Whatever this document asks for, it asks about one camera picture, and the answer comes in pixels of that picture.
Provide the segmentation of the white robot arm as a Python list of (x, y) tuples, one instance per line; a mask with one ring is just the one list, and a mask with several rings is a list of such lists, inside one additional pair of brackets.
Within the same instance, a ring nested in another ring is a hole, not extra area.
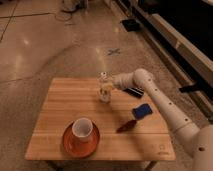
[(159, 109), (185, 152), (193, 158), (192, 171), (213, 171), (213, 124), (199, 128), (156, 85), (152, 74), (143, 69), (109, 76), (100, 74), (100, 90), (142, 88)]

